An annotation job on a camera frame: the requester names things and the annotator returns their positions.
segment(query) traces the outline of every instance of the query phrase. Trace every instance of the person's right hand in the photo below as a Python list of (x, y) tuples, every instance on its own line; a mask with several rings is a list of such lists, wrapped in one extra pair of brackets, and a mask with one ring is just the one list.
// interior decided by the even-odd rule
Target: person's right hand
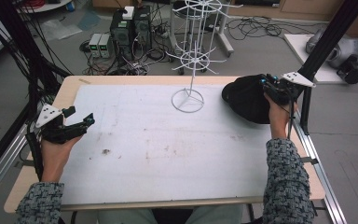
[(42, 182), (59, 182), (63, 167), (68, 162), (72, 147), (82, 136), (73, 138), (64, 144), (55, 144), (42, 140), (43, 174)]
[(269, 123), (271, 129), (272, 138), (287, 138), (286, 125), (289, 121), (289, 105), (277, 105), (267, 94), (264, 96), (269, 102)]

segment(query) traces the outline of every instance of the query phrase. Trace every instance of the gray floor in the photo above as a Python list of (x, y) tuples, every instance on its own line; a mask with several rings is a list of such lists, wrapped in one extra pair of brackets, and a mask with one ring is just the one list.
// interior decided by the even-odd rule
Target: gray floor
[[(92, 10), (85, 0), (79, 2), (75, 12), (69, 13), (64, 8), (39, 14), (41, 21), (65, 19), (64, 25), (79, 24), (86, 13)], [(162, 13), (167, 19), (166, 9)], [(98, 24), (87, 31), (63, 40), (51, 40), (48, 44), (61, 58), (62, 62), (72, 71), (81, 75), (87, 68), (84, 54), (78, 50), (79, 45), (94, 33), (105, 33), (110, 25), (109, 12), (97, 12), (102, 16)], [(317, 27), (307, 27), (316, 31)], [(296, 71), (300, 62), (289, 46), (280, 38), (264, 36), (259, 38), (247, 37), (244, 40), (234, 40), (227, 36), (235, 49), (235, 53), (227, 58), (214, 41), (217, 49), (212, 54), (214, 60), (227, 60), (224, 63), (213, 63), (211, 68), (219, 72), (218, 76), (248, 76), (259, 73), (283, 74)], [(35, 41), (41, 46), (40, 38)], [(150, 66), (149, 76), (177, 76), (172, 68), (175, 63), (157, 63)], [(198, 73), (198, 76), (212, 76), (211, 72)], [(0, 139), (19, 115), (27, 102), (27, 82), (20, 73), (11, 57), (3, 50), (0, 52)], [(335, 191), (348, 223), (358, 224), (358, 84), (357, 85), (318, 85), (312, 93), (310, 108), (310, 135), (321, 158), (329, 181)], [(0, 183), (0, 223), (13, 223), (15, 215), (3, 210), (20, 169), (13, 167)], [(255, 205), (256, 215), (261, 215), (261, 205)], [(324, 211), (318, 212), (314, 223), (329, 223)], [(69, 223), (70, 213), (64, 213), (64, 219)], [(95, 223), (95, 213), (81, 212), (77, 223)]]

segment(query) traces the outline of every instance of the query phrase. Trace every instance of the sleeve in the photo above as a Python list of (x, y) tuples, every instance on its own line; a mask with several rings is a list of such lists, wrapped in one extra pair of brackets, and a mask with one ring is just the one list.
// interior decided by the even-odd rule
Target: sleeve
[(263, 223), (312, 223), (309, 176), (295, 144), (289, 139), (269, 140), (267, 164)]
[(58, 223), (63, 183), (33, 184), (21, 200), (16, 223)]

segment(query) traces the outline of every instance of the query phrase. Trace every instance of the table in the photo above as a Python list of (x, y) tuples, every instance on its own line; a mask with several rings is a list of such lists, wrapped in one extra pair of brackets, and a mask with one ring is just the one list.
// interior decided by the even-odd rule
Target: table
[[(204, 87), (216, 87), (220, 86), (223, 87), (225, 84), (234, 81), (236, 77), (196, 77), (195, 79), (195, 87), (199, 84), (206, 85)], [(190, 77), (165, 77), (165, 76), (155, 76), (155, 77), (67, 77), (65, 81), (62, 84), (62, 87), (57, 95), (57, 98), (54, 102), (54, 106), (58, 108), (66, 108), (73, 104), (76, 93), (80, 89), (81, 86), (86, 85), (117, 85), (117, 87), (125, 87), (128, 86), (128, 88), (134, 88), (136, 86), (144, 86), (144, 87), (170, 87), (170, 86), (176, 86), (177, 88), (188, 87), (190, 82)], [(201, 109), (201, 111), (207, 111), (208, 108), (204, 107)], [(261, 132), (260, 130), (266, 131), (264, 127), (259, 128), (258, 132)], [(243, 138), (243, 136), (233, 136), (233, 139), (240, 139)], [(292, 133), (292, 140), (295, 142), (298, 152), (302, 157), (307, 156), (305, 154), (305, 151), (296, 136), (296, 133)], [(150, 160), (152, 155), (149, 155), (149, 158), (145, 158), (146, 160)], [(260, 160), (260, 167), (265, 165), (265, 159)], [(324, 198), (324, 189), (321, 185), (321, 182), (319, 181), (315, 170), (313, 166), (309, 163), (305, 164), (305, 168), (307, 169), (307, 172), (310, 175), (310, 190), (311, 195), (310, 198), (314, 201), (318, 201)], [(23, 195), (28, 190), (29, 186), (36, 182), (37, 178), (34, 173), (33, 167), (23, 167), (21, 170), (21, 173), (19, 175), (18, 180), (16, 181), (13, 190), (10, 192), (10, 195), (7, 198), (7, 202), (5, 204), (5, 211), (12, 213), (16, 209), (20, 199), (23, 197)], [(164, 189), (158, 189), (161, 195), (164, 195)], [(246, 196), (238, 196), (238, 197), (210, 197), (210, 198), (187, 198), (187, 199), (180, 199), (180, 200), (161, 200), (156, 199), (155, 201), (148, 201), (147, 199), (136, 202), (136, 201), (122, 201), (122, 202), (111, 202), (111, 203), (79, 203), (79, 204), (71, 204), (70, 200), (63, 199), (62, 204), (62, 211), (74, 211), (74, 210), (90, 210), (90, 209), (114, 209), (114, 208), (134, 208), (134, 207), (166, 207), (166, 206), (187, 206), (187, 205), (205, 205), (205, 204), (224, 204), (224, 203), (262, 203), (262, 195), (259, 193), (257, 195), (246, 195)]]

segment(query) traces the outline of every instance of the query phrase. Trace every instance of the black fabric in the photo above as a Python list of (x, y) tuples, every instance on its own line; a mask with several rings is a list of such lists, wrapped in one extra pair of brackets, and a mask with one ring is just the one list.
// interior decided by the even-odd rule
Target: black fabric
[(258, 124), (269, 124), (269, 102), (264, 97), (261, 75), (239, 77), (222, 90), (222, 98), (241, 117)]

